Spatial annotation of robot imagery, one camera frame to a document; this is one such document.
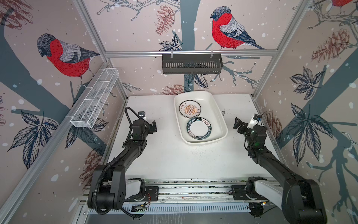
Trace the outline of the orange sunburst plate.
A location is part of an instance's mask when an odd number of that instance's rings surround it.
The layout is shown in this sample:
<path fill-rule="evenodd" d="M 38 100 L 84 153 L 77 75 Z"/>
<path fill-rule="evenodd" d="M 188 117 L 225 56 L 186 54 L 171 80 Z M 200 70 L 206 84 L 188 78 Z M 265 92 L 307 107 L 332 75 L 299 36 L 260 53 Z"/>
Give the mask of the orange sunburst plate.
<path fill-rule="evenodd" d="M 186 100 L 180 104 L 179 111 L 186 118 L 195 118 L 201 114 L 201 105 L 194 100 Z"/>

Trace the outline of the green ring plate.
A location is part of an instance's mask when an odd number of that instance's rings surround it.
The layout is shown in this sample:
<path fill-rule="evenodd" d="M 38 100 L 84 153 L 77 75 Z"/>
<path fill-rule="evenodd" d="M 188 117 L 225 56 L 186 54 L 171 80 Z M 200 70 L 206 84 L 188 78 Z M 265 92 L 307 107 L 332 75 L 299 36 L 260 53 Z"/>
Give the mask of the green ring plate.
<path fill-rule="evenodd" d="M 211 123 L 202 117 L 196 117 L 188 121 L 186 131 L 195 140 L 204 140 L 212 133 Z"/>

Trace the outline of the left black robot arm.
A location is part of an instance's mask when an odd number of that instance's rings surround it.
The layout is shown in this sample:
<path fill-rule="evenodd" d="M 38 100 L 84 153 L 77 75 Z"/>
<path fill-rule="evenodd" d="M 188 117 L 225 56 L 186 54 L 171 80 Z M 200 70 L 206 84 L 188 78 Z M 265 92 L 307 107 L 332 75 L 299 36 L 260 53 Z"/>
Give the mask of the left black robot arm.
<path fill-rule="evenodd" d="M 141 178 L 127 179 L 125 173 L 130 165 L 143 153 L 147 136 L 157 132 L 157 124 L 137 119 L 130 126 L 129 136 L 117 157 L 105 165 L 95 168 L 90 183 L 88 207 L 99 215 L 111 210 L 120 210 L 126 199 L 145 197 L 145 183 Z"/>

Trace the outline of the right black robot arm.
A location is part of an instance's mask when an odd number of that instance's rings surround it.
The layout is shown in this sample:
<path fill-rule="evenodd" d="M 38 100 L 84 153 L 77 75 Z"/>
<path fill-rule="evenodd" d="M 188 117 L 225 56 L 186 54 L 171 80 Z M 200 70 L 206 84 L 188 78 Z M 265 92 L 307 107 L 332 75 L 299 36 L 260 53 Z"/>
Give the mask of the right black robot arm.
<path fill-rule="evenodd" d="M 255 114 L 250 123 L 235 118 L 234 129 L 244 136 L 248 156 L 267 170 L 279 187 L 266 179 L 251 177 L 247 181 L 248 197 L 260 195 L 281 209 L 290 224 L 325 224 L 327 215 L 319 185 L 303 178 L 281 163 L 265 146 L 267 128 L 260 126 L 261 116 Z"/>

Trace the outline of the white plastic bin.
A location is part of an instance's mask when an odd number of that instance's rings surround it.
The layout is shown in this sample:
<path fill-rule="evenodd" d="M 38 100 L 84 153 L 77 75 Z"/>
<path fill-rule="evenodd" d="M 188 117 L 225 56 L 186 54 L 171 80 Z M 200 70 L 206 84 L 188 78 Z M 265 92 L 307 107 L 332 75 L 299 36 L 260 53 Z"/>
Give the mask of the white plastic bin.
<path fill-rule="evenodd" d="M 189 136 L 186 131 L 186 125 L 190 118 L 181 115 L 179 106 L 183 101 L 194 100 L 201 105 L 201 114 L 198 117 L 207 119 L 212 125 L 211 135 L 204 140 L 195 140 Z M 174 97 L 174 110 L 176 114 L 177 124 L 179 127 L 182 140 L 192 146 L 211 144 L 224 139 L 228 134 L 228 128 L 224 117 L 213 97 L 207 91 L 191 91 L 179 94 Z"/>

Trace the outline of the white mesh wall basket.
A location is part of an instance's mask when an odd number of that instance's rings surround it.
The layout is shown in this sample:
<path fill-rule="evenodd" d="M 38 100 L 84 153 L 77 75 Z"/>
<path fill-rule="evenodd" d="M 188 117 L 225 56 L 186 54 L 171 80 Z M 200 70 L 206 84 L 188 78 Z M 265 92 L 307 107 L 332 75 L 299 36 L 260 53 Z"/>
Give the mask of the white mesh wall basket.
<path fill-rule="evenodd" d="M 94 127 L 119 76 L 115 68 L 105 68 L 99 72 L 96 82 L 90 87 L 89 93 L 71 118 L 70 122 L 74 127 Z"/>

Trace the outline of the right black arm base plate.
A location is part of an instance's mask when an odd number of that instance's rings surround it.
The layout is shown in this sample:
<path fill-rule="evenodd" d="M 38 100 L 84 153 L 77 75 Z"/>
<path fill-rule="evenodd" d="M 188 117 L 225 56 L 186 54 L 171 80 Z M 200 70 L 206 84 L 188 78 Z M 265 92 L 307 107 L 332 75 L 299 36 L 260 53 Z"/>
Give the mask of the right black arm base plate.
<path fill-rule="evenodd" d="M 246 185 L 232 185 L 228 193 L 235 201 L 268 201 L 255 190 L 248 190 Z"/>

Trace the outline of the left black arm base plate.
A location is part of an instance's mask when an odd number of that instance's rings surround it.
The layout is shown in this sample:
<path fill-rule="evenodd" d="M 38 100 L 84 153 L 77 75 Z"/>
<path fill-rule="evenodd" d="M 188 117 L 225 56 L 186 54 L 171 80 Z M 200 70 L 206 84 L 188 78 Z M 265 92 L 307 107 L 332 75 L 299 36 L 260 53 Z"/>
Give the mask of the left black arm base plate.
<path fill-rule="evenodd" d="M 137 195 L 131 196 L 125 202 L 156 202 L 158 201 L 159 187 L 149 186 L 145 187 L 145 192 L 140 192 Z"/>

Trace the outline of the aluminium mounting rail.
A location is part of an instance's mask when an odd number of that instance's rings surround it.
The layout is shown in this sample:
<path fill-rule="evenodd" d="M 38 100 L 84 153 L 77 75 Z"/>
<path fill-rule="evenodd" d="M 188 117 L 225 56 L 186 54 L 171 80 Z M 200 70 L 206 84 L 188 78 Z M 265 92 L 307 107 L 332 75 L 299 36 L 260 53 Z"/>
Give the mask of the aluminium mounting rail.
<path fill-rule="evenodd" d="M 246 185 L 246 177 L 219 179 L 145 179 L 145 186 L 159 187 L 154 203 L 226 203 L 253 202 L 271 204 L 272 201 L 235 201 L 229 191 L 232 185 Z"/>

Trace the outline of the horizontal aluminium frame bar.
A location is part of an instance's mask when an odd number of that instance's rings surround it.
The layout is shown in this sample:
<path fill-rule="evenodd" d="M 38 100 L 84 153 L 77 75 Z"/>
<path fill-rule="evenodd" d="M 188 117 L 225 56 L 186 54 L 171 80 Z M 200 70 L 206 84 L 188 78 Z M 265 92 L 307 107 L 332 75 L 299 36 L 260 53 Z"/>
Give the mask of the horizontal aluminium frame bar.
<path fill-rule="evenodd" d="M 124 58 L 124 57 L 161 57 L 162 55 L 187 55 L 187 54 L 221 54 L 222 56 L 269 56 L 273 57 L 278 53 L 276 49 L 239 49 L 239 50 L 182 50 L 182 51 L 108 51 L 105 52 L 107 58 Z"/>

